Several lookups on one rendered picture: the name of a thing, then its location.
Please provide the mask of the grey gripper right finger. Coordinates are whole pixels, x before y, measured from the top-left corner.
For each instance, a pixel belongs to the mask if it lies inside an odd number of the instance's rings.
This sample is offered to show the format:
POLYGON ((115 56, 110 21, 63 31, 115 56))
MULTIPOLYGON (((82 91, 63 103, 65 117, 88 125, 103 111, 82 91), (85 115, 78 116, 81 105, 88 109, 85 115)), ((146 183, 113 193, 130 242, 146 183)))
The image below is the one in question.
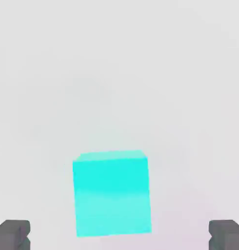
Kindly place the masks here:
POLYGON ((239 224, 234 220, 209 222, 209 250, 239 250, 239 224))

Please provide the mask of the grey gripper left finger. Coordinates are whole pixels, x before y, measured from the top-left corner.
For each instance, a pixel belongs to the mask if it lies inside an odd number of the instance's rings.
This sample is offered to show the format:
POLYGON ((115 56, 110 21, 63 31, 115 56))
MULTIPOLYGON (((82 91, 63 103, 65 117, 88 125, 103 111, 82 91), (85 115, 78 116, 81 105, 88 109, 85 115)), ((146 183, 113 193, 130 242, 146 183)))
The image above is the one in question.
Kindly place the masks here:
POLYGON ((28 220, 5 220, 0 224, 0 250, 30 250, 28 220))

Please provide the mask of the small cyan cube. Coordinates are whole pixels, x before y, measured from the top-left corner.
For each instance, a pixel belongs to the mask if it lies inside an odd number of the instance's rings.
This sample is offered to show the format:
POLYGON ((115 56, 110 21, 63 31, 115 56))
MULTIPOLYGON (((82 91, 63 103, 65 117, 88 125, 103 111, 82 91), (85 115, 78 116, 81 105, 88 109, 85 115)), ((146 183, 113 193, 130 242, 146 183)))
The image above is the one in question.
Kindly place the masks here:
POLYGON ((141 150, 83 153, 73 161, 78 237, 151 233, 147 156, 141 150))

